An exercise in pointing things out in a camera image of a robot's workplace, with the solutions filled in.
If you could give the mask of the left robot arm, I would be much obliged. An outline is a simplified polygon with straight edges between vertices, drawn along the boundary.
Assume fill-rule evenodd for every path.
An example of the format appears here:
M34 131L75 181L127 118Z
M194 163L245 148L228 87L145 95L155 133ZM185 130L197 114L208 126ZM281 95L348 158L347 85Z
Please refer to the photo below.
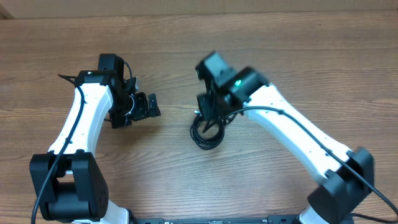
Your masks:
M161 115L155 94L139 91L137 78L124 77L129 64L116 54L100 54L96 70L62 75L75 88L66 122L45 154L29 164L37 199L31 223L40 213L61 223L136 223L128 208L109 198L96 162L96 145L104 122L113 129Z

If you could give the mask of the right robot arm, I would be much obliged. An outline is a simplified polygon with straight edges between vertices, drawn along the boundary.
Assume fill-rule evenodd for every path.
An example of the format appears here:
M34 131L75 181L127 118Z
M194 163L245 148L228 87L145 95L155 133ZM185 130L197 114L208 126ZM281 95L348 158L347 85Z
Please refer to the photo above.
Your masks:
M195 68L206 93L198 95L205 121L237 111L263 126L306 168L318 187L297 223L343 223L370 194L374 159L365 148L352 151L318 129L297 111L264 75L236 71L212 52Z

